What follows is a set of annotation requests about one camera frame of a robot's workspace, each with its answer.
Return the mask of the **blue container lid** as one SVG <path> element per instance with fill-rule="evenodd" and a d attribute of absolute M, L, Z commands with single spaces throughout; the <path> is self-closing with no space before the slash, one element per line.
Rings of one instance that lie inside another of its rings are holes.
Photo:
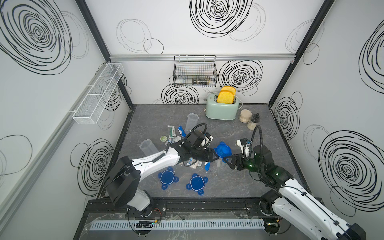
<path fill-rule="evenodd" d="M 179 177 L 175 175 L 174 169 L 172 167 L 168 167 L 166 170 L 159 173 L 158 178 L 162 184 L 162 190 L 166 190 L 168 186 L 179 181 Z"/>
<path fill-rule="evenodd" d="M 196 192 L 199 196 L 204 194 L 204 188 L 208 183 L 208 177 L 202 177 L 196 173 L 192 174 L 189 183 L 186 185 L 187 190 Z"/>
<path fill-rule="evenodd" d="M 230 157 L 232 155 L 231 148 L 224 142 L 220 142 L 219 145 L 216 148 L 214 148 L 214 150 L 215 150 L 215 153 L 221 159 L 225 157 Z"/>

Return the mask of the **blue small toiletry tube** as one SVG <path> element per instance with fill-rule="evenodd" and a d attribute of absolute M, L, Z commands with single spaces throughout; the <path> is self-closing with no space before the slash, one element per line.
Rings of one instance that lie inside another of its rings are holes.
<path fill-rule="evenodd" d="M 178 130 L 179 130 L 179 133 L 180 133 L 181 137 L 185 138 L 186 137 L 186 133 L 185 133 L 184 129 L 182 128 L 182 126 L 179 126 Z"/>

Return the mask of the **white round toiletry piece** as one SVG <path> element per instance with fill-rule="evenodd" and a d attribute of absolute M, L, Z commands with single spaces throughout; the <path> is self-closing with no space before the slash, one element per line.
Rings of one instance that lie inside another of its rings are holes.
<path fill-rule="evenodd" d="M 179 142 L 181 139 L 182 139 L 182 138 L 181 138 L 180 136 L 177 136 L 177 137 L 174 138 L 174 141 L 175 141 L 175 142 Z"/>

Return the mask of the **blue-lid clear container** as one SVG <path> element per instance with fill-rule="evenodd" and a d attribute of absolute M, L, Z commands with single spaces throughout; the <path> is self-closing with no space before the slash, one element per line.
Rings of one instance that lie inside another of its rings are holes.
<path fill-rule="evenodd" d="M 215 163 L 216 163 L 216 166 L 217 166 L 218 168 L 220 168 L 220 167 L 222 167 L 223 165 L 225 165 L 225 162 L 224 162 L 222 159 L 218 159 L 218 160 L 216 160 Z"/>
<path fill-rule="evenodd" d="M 199 116 L 195 113 L 188 114 L 185 133 L 189 134 L 191 130 L 198 124 Z"/>
<path fill-rule="evenodd" d="M 147 139 L 140 143 L 139 148 L 142 150 L 146 157 L 151 156 L 159 152 L 152 140 Z"/>

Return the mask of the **green toothbrush packet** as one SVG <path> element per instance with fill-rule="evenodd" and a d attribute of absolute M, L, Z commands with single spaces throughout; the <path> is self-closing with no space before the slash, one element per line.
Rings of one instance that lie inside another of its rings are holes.
<path fill-rule="evenodd" d="M 174 126 L 170 126 L 170 125 L 168 125 L 167 128 L 168 128 L 168 132 L 169 132 L 169 141 L 171 141 L 174 137 L 177 136 L 176 130 L 175 130 Z"/>

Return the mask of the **green round toiletry tin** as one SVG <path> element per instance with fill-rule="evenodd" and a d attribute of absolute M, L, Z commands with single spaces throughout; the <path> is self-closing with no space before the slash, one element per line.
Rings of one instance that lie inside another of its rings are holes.
<path fill-rule="evenodd" d="M 165 142 L 168 141 L 168 137 L 163 135 L 163 136 L 160 137 L 160 140 L 161 140 L 161 142 L 165 143 Z"/>

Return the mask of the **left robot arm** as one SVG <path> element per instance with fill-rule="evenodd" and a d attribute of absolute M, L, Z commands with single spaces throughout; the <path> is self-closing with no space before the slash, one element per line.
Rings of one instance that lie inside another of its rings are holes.
<path fill-rule="evenodd" d="M 214 149 L 209 147 L 213 137 L 207 129 L 208 125 L 201 123 L 180 141 L 167 144 L 161 152 L 133 160 L 127 156 L 120 158 L 103 180 L 103 189 L 113 206 L 128 206 L 147 216 L 154 209 L 154 201 L 146 191 L 139 189 L 140 181 L 164 168 L 188 162 L 191 158 L 207 163 L 218 160 Z"/>

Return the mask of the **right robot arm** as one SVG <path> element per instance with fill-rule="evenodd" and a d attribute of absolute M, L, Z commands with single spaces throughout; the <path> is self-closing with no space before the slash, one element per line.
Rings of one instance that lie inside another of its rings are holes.
<path fill-rule="evenodd" d="M 261 126 L 256 126 L 260 144 L 253 139 L 238 140 L 242 153 L 225 157 L 231 168 L 258 174 L 259 182 L 270 190 L 262 195 L 259 209 L 265 216 L 276 214 L 287 220 L 311 240 L 365 240 L 365 230 L 349 224 L 322 205 L 284 168 L 275 165 L 272 153 L 264 146 Z"/>

